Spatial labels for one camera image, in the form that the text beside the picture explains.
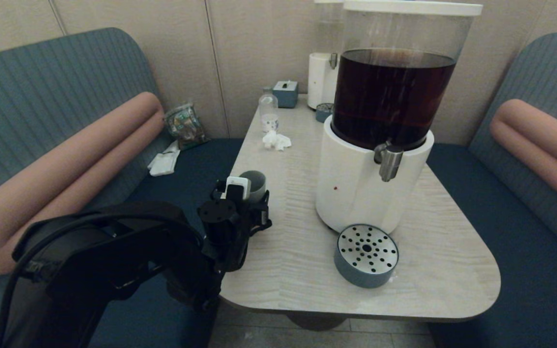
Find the plastic bag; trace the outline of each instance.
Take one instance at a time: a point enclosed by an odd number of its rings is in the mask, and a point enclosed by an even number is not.
[[[195,114],[192,103],[186,103],[169,110],[164,115],[164,123],[169,134],[177,139],[180,150],[186,150],[210,141],[205,136],[205,130],[201,126],[197,114]]]

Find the dark brown liquid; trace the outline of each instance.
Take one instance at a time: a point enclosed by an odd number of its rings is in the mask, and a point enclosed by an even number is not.
[[[373,149],[420,146],[455,69],[449,57],[407,49],[354,49],[341,56],[332,130]]]

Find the beige wall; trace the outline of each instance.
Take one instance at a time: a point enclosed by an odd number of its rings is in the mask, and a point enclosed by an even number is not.
[[[57,0],[68,33],[117,27],[146,54],[166,108],[187,99],[210,137],[228,137],[203,0]]]
[[[0,0],[0,51],[61,35],[46,0]]]
[[[243,137],[261,87],[279,79],[307,90],[314,47],[312,0],[51,0],[63,29],[119,27],[147,55],[167,108],[189,98],[211,137]],[[466,145],[509,64],[557,31],[557,0],[457,0],[484,4],[432,130]],[[48,0],[0,0],[0,50],[62,35]]]

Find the small gray cup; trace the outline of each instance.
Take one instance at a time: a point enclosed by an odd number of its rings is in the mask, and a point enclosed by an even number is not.
[[[265,194],[265,175],[257,170],[248,170],[240,174],[240,177],[250,180],[249,202],[257,203],[261,201]]]

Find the plastic water bottle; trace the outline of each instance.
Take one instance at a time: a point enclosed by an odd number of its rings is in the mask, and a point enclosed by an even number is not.
[[[264,87],[264,94],[259,98],[259,116],[261,130],[264,133],[279,129],[279,100],[272,94],[272,88]]]

